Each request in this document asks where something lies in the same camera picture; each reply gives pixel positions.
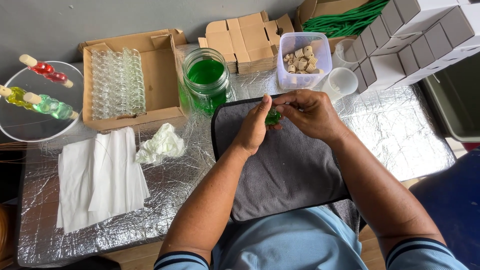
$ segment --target green cord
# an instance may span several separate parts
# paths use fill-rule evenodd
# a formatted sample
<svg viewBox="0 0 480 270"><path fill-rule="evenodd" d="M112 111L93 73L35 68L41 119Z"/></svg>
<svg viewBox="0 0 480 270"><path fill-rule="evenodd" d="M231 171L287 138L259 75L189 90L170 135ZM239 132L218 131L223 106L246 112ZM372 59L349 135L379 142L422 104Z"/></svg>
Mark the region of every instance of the green cord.
<svg viewBox="0 0 480 270"><path fill-rule="evenodd" d="M343 14L322 15L302 24L304 32L325 33L327 38L360 35L382 13L389 0L375 0Z"/></svg>

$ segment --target hand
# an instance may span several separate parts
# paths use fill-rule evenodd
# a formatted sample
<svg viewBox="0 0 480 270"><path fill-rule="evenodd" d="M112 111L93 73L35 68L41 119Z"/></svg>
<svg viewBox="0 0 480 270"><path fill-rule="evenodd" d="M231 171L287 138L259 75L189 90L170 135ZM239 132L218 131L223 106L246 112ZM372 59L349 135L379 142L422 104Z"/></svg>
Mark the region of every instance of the hand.
<svg viewBox="0 0 480 270"><path fill-rule="evenodd" d="M247 154L247 157L254 155L258 151L258 147L264 141L267 130L282 129L279 123L270 126L265 125L265 118L271 107L272 98L265 94L262 102L248 112L239 133L233 140L232 146L239 147Z"/></svg>
<svg viewBox="0 0 480 270"><path fill-rule="evenodd" d="M340 120L324 92L307 89L291 91L276 98L273 106L305 135L321 139L327 144L347 137L351 132Z"/></svg>

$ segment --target person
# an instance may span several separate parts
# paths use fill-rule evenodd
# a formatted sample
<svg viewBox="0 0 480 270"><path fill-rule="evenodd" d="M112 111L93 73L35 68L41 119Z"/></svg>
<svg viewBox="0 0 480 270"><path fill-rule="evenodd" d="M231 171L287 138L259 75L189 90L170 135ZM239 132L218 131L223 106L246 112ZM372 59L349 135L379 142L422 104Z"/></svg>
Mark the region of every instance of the person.
<svg viewBox="0 0 480 270"><path fill-rule="evenodd" d="M418 200L340 120L328 96L304 89L274 101L264 95L248 113L233 143L175 216L155 270L209 269L245 161L257 152L266 132L282 128L280 124L265 126L271 106L305 135L323 140L335 152L353 202L377 236L387 269L467 269L446 247ZM365 270L360 252L355 233L320 206L240 225L213 268Z"/></svg>

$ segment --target gray wall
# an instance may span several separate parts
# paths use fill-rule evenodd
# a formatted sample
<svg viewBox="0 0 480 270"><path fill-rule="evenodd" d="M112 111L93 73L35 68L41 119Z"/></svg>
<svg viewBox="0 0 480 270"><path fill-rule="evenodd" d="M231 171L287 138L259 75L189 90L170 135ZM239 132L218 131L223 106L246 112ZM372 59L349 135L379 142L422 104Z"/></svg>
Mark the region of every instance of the gray wall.
<svg viewBox="0 0 480 270"><path fill-rule="evenodd" d="M23 69L24 53L42 61L81 61L79 43L178 28L189 42L209 22L266 10L292 17L303 0L0 0L0 84ZM9 141L0 132L0 143Z"/></svg>

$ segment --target gray microfiber cloth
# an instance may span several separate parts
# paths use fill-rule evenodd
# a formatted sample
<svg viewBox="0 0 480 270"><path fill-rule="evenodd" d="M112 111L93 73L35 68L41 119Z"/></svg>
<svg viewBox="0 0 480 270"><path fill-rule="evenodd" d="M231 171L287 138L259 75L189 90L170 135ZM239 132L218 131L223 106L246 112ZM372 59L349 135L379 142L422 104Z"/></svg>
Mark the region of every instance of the gray microfiber cloth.
<svg viewBox="0 0 480 270"><path fill-rule="evenodd" d="M248 111L261 98L221 105L212 120L216 159L227 150ZM336 202L349 197L331 148L290 120L268 131L243 167L231 217L235 222Z"/></svg>

